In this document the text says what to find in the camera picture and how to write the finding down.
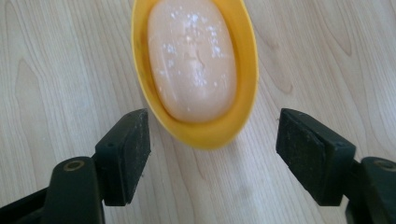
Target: yellow egg cup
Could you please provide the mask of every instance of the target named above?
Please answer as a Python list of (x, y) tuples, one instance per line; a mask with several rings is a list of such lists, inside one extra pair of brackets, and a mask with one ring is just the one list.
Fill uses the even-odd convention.
[(216, 149), (231, 142), (242, 130), (253, 107), (259, 80), (256, 40), (243, 0), (213, 0), (221, 12), (233, 42), (237, 89), (233, 106), (222, 117), (205, 123), (187, 123), (171, 117), (157, 94), (149, 64), (148, 20), (161, 0), (134, 0), (131, 44), (134, 67), (149, 107), (176, 139), (200, 149)]

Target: white speck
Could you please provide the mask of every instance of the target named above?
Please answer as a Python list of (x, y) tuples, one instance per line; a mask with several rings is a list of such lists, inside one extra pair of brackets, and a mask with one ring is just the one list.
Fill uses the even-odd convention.
[(168, 61), (168, 67), (172, 68), (175, 65), (175, 62), (173, 60)]
[(212, 46), (212, 57), (218, 57), (221, 58), (222, 54), (221, 54), (221, 49), (219, 48), (219, 46)]
[(195, 68), (193, 78), (194, 78), (194, 85), (196, 87), (203, 87), (207, 83), (207, 81), (204, 78), (204, 68), (203, 67)]
[(216, 45), (216, 44), (219, 43), (219, 41), (218, 41), (215, 37), (213, 37), (213, 38), (210, 39), (210, 43), (211, 43), (212, 45)]
[(168, 51), (168, 53), (172, 53), (172, 54), (176, 54), (176, 49), (175, 49), (175, 46), (173, 46), (173, 45), (168, 45), (167, 47), (166, 47), (166, 50)]
[(197, 21), (198, 21), (198, 16), (195, 15), (195, 14), (193, 14), (191, 20), (192, 20), (193, 22), (197, 22)]
[(221, 74), (220, 78), (221, 78), (221, 86), (226, 90), (228, 88), (228, 82), (225, 79), (225, 74)]

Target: wood grain surface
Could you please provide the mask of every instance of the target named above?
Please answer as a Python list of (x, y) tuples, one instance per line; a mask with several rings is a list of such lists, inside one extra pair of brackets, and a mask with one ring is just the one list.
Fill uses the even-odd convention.
[[(146, 107), (130, 45), (133, 0), (0, 0), (0, 206), (43, 189)], [(132, 204), (107, 223), (346, 223), (276, 154), (282, 107), (396, 161), (396, 0), (246, 0), (260, 57), (256, 104), (227, 147), (175, 140), (149, 114), (152, 153)]]

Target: screw hole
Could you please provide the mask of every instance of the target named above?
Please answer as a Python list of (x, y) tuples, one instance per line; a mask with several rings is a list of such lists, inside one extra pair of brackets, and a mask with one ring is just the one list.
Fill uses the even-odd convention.
[(76, 171), (84, 165), (84, 161), (70, 161), (64, 166), (64, 170), (69, 171)]
[(379, 166), (383, 170), (396, 172), (396, 164), (393, 162), (377, 160), (374, 161), (374, 164)]

